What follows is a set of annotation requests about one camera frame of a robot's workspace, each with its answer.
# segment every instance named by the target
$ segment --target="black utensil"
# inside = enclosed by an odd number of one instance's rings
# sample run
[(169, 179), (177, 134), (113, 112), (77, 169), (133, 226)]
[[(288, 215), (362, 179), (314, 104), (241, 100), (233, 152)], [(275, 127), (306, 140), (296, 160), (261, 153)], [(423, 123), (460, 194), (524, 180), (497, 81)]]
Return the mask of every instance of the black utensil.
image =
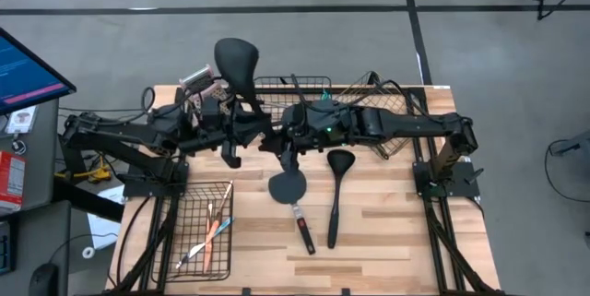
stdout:
[(338, 202), (340, 200), (340, 183), (344, 174), (354, 164), (354, 154), (344, 149), (334, 149), (328, 152), (328, 163), (332, 168), (334, 179), (336, 180), (336, 190), (334, 191), (334, 205), (330, 215), (330, 224), (328, 226), (328, 248), (334, 249), (336, 246), (336, 237), (338, 235)]
[(270, 195), (281, 204), (290, 204), (297, 227), (301, 233), (301, 237), (305, 242), (305, 248), (308, 254), (315, 254), (315, 247), (313, 246), (312, 235), (307, 228), (307, 223), (303, 217), (301, 207), (297, 204), (307, 190), (307, 181), (305, 175), (299, 170), (289, 170), (277, 174), (268, 180), (268, 192)]

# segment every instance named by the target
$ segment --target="black plastic handle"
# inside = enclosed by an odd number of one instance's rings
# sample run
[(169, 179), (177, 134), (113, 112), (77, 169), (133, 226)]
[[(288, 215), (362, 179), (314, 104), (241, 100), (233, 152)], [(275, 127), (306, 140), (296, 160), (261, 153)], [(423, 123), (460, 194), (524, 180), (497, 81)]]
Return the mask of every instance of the black plastic handle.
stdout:
[(297, 219), (297, 227), (299, 227), (299, 231), (301, 232), (301, 237), (303, 237), (303, 241), (305, 242), (305, 248), (310, 255), (315, 254), (315, 246), (313, 246), (312, 235), (310, 234), (310, 230), (307, 229), (307, 223), (305, 223), (305, 218)]
[(336, 237), (338, 235), (338, 218), (340, 213), (332, 212), (330, 216), (330, 225), (328, 226), (328, 248), (334, 249), (336, 246)]

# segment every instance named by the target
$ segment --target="monitor screen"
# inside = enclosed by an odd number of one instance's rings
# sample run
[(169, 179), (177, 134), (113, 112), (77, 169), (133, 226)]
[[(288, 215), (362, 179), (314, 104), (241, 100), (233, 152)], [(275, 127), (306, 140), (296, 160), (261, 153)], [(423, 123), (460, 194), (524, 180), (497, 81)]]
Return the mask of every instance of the monitor screen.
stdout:
[(0, 29), (0, 115), (75, 91), (71, 83)]

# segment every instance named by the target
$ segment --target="black wire rack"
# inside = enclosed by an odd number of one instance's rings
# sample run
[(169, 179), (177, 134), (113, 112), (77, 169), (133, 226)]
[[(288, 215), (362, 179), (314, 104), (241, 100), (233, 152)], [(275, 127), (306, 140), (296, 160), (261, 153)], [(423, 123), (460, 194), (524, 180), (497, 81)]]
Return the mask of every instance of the black wire rack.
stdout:
[[(176, 264), (191, 248), (205, 241), (207, 236), (207, 206), (213, 204), (213, 214), (217, 214), (229, 182), (203, 182), (186, 185), (184, 196), (178, 204), (178, 216), (174, 226), (170, 260), (166, 274), (166, 282), (198, 282), (223, 280), (230, 275), (231, 264), (231, 225), (212, 241), (213, 252), (211, 265), (204, 272), (205, 249), (201, 250), (188, 263), (176, 269)], [(171, 200), (166, 199), (162, 204), (159, 223), (166, 219)], [(233, 186), (228, 194), (226, 203), (221, 210), (221, 223), (233, 217)], [(161, 267), (162, 246), (154, 256), (151, 279), (158, 281)]]
[[(404, 95), (393, 84), (385, 84), (379, 87), (378, 85), (382, 81), (384, 80), (379, 74), (370, 71), (332, 99), (349, 103), (366, 95), (364, 99), (357, 102), (359, 106), (378, 107), (397, 114), (407, 114)], [(410, 138), (393, 138), (384, 144), (371, 147), (371, 149), (381, 158), (388, 160), (402, 149), (409, 140)]]
[[(297, 82), (304, 89), (303, 96), (307, 101), (318, 101), (322, 97), (331, 97), (332, 80), (329, 77), (297, 76)], [(260, 107), (263, 112), (272, 115), (273, 123), (280, 121), (285, 108), (300, 101), (290, 76), (257, 77), (254, 79), (254, 84), (256, 99), (263, 101)]]

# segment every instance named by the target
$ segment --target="wire cooling rack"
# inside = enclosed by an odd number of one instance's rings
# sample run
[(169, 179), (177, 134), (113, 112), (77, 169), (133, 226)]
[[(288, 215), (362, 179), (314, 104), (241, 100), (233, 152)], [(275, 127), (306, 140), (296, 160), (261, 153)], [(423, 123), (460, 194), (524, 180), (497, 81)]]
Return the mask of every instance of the wire cooling rack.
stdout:
[[(321, 98), (330, 98), (332, 80), (325, 76), (297, 76), (299, 86), (304, 89), (305, 100), (318, 101)], [(256, 99), (263, 101), (260, 106), (263, 112), (272, 115), (272, 122), (280, 121), (285, 108), (300, 101), (295, 93), (295, 86), (291, 77), (257, 77), (254, 79), (256, 86)]]
[[(166, 282), (197, 282), (223, 280), (230, 275), (231, 225), (213, 239), (213, 253), (208, 272), (203, 272), (205, 249), (176, 269), (176, 264), (195, 245), (205, 241), (207, 205), (213, 204), (216, 214), (229, 182), (203, 182), (186, 185), (184, 196), (178, 204), (178, 216), (174, 226), (171, 255), (168, 261)], [(166, 219), (170, 199), (163, 202), (159, 223)], [(221, 223), (233, 216), (233, 186), (221, 211)], [(162, 258), (162, 245), (158, 248), (151, 278), (158, 281)]]
[[(357, 104), (359, 106), (384, 108), (396, 114), (407, 114), (407, 104), (404, 95), (393, 84), (385, 84), (379, 87), (379, 84), (383, 81), (379, 74), (369, 71), (332, 99), (348, 103), (355, 101), (365, 94), (371, 93), (363, 100), (357, 102)], [(402, 149), (409, 140), (410, 138), (393, 138), (384, 144), (371, 147), (371, 149), (378, 156), (387, 160)]]

